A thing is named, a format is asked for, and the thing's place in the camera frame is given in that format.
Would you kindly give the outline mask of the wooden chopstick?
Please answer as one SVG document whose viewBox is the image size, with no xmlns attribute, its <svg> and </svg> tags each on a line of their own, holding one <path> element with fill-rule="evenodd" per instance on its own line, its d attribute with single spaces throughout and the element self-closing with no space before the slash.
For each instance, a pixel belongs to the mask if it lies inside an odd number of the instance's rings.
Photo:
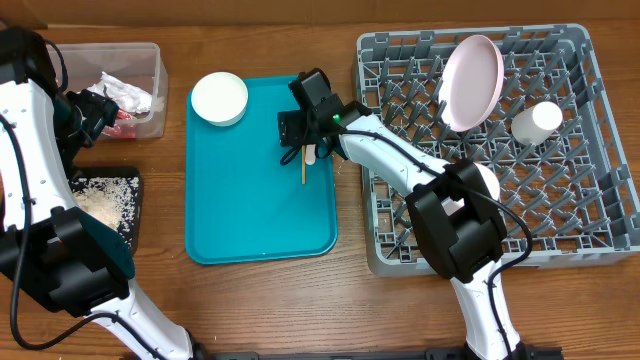
<svg viewBox="0 0 640 360">
<path fill-rule="evenodd" d="M 306 184 L 306 145 L 301 147 L 301 183 Z"/>
</svg>

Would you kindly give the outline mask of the white plastic fork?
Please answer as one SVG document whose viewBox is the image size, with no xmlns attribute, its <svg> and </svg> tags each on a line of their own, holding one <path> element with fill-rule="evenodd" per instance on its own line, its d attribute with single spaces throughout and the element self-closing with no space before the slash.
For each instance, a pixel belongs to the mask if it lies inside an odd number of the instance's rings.
<svg viewBox="0 0 640 360">
<path fill-rule="evenodd" d="M 315 150 L 316 150 L 316 146 L 313 144 L 307 145 L 305 147 L 304 160 L 306 165 L 311 166 L 316 162 Z"/>
</svg>

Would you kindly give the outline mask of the red snack wrapper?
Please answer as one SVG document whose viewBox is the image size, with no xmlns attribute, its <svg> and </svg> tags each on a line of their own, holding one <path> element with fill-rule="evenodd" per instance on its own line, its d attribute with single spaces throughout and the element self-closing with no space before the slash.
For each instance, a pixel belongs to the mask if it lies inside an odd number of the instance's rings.
<svg viewBox="0 0 640 360">
<path fill-rule="evenodd" d="M 114 139 L 135 139 L 136 117 L 124 110 L 119 110 L 112 127 L 105 126 L 101 132 L 102 136 Z"/>
</svg>

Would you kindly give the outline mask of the white tissue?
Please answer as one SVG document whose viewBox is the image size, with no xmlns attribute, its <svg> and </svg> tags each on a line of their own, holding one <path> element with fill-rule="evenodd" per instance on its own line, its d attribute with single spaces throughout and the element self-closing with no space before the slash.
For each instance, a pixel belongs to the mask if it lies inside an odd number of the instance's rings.
<svg viewBox="0 0 640 360">
<path fill-rule="evenodd" d="M 132 114 L 160 111 L 165 105 L 162 97 L 153 100 L 153 96 L 147 91 L 105 72 L 102 72 L 100 81 L 89 86 L 88 90 L 113 100 L 121 110 Z"/>
</svg>

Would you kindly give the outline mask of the white bowl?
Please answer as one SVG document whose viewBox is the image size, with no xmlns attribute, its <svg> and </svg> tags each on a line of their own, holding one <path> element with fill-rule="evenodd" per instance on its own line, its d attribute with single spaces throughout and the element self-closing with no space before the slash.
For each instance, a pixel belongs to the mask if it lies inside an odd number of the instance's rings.
<svg viewBox="0 0 640 360">
<path fill-rule="evenodd" d="M 248 106 L 244 81 L 229 72 L 214 72 L 201 78 L 191 92 L 195 113 L 214 126 L 231 126 L 241 120 Z"/>
</svg>

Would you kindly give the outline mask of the food scraps pile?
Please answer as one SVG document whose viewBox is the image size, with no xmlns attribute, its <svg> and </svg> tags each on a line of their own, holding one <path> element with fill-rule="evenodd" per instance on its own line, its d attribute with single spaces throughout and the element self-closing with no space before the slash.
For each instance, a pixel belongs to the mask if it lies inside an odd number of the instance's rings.
<svg viewBox="0 0 640 360">
<path fill-rule="evenodd" d="M 139 187 L 138 177 L 78 177 L 71 182 L 79 207 L 123 237 L 133 230 Z"/>
</svg>

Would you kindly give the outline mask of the pink bowl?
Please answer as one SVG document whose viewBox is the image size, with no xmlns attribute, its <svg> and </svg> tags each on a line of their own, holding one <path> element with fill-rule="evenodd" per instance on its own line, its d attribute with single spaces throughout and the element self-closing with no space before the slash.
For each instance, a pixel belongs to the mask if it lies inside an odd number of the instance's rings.
<svg viewBox="0 0 640 360">
<path fill-rule="evenodd" d="M 475 163 L 475 166 L 480 171 L 481 176 L 485 182 L 485 185 L 489 190 L 490 196 L 494 200 L 498 200 L 501 188 L 495 173 L 492 170 L 490 170 L 488 167 L 482 164 Z M 445 213 L 447 215 L 452 215 L 457 210 L 464 207 L 465 201 L 463 199 L 455 201 L 452 198 L 447 198 L 442 202 L 442 205 L 445 210 Z"/>
</svg>

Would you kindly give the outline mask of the pink plate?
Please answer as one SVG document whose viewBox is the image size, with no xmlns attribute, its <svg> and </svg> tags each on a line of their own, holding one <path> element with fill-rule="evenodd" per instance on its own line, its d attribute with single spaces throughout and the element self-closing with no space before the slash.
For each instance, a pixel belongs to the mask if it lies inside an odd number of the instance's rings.
<svg viewBox="0 0 640 360">
<path fill-rule="evenodd" d="M 504 62 L 497 46 L 484 35 L 463 40 L 442 73 L 439 101 L 443 122 L 455 132 L 468 131 L 494 110 L 502 91 Z"/>
</svg>

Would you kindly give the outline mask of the white upside-down cup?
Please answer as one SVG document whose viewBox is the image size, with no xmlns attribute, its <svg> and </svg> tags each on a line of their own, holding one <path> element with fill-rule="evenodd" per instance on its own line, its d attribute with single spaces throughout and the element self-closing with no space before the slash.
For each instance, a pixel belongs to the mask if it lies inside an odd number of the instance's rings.
<svg viewBox="0 0 640 360">
<path fill-rule="evenodd" d="M 562 121 L 560 107 L 553 102 L 544 101 L 516 115 L 512 120 L 511 133 L 521 144 L 540 145 Z"/>
</svg>

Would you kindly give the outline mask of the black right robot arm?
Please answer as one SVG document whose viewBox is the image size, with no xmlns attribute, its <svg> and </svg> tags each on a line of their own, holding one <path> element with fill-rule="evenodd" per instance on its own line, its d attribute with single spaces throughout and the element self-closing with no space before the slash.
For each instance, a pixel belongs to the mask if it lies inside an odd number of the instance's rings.
<svg viewBox="0 0 640 360">
<path fill-rule="evenodd" d="M 523 359 L 500 274 L 506 208 L 496 176 L 470 160 L 432 157 L 388 129 L 358 101 L 345 104 L 315 68 L 288 85 L 298 104 L 278 115 L 282 165 L 302 148 L 325 148 L 381 177 L 401 197 L 422 257 L 450 281 L 465 325 L 469 359 Z"/>
</svg>

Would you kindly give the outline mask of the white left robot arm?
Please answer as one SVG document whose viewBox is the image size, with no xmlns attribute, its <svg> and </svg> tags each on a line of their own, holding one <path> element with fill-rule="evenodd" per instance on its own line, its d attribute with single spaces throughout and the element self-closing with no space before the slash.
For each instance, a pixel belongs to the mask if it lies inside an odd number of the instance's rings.
<svg viewBox="0 0 640 360">
<path fill-rule="evenodd" d="M 135 280 L 131 250 L 114 229 L 82 210 L 69 182 L 73 159 L 118 105 L 67 88 L 54 70 L 54 44 L 22 27 L 1 33 L 1 272 L 13 286 L 9 325 L 27 350 L 44 350 L 89 323 L 117 337 L 141 359 L 203 359 L 191 333 L 167 318 Z M 78 323 L 35 345 L 19 331 L 21 293 Z"/>
</svg>

